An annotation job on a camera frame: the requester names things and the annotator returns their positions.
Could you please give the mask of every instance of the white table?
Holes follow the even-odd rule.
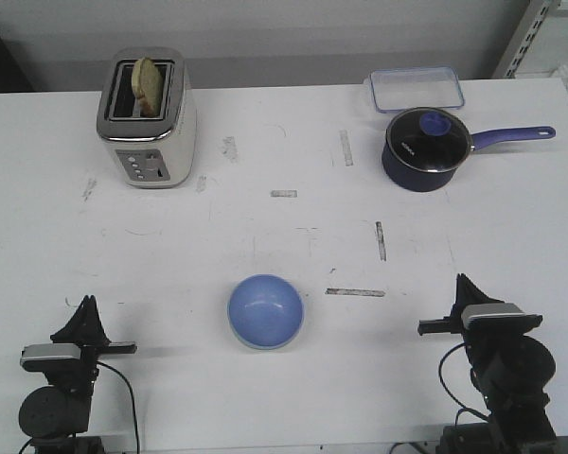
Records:
[[[458,272],[543,314],[532,334],[558,364],[547,413],[568,435],[568,97],[555,79],[462,88],[470,131],[558,136],[487,148],[418,194],[384,174],[390,117],[362,86],[196,90],[189,178],[144,190],[98,140],[99,93],[0,95],[0,453],[26,440],[19,406],[45,384],[20,368],[22,347],[49,342],[87,293],[112,341],[138,342],[110,362],[135,387],[144,449],[435,440],[455,414],[436,366],[460,337],[421,338],[417,323],[450,312]],[[238,342],[225,312],[237,282],[265,272],[306,306],[298,337],[270,352]],[[483,408],[463,354],[445,375]],[[109,371],[89,434],[133,449],[129,397]]]

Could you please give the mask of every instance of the saucepan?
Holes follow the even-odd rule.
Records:
[[[556,130],[550,126],[470,134],[454,115],[441,109],[417,107],[399,113],[387,127],[382,165],[398,185],[428,192],[449,182],[474,150],[498,142],[555,136]]]

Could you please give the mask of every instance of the purple handle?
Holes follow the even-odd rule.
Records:
[[[534,128],[510,128],[508,130],[492,130],[473,134],[473,149],[478,150],[498,142],[511,140],[552,139],[556,130],[550,126],[535,126]]]

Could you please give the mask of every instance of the bowl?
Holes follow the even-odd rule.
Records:
[[[234,289],[227,316],[245,345],[269,350],[290,342],[303,323],[303,302],[294,287],[271,274],[244,279]]]

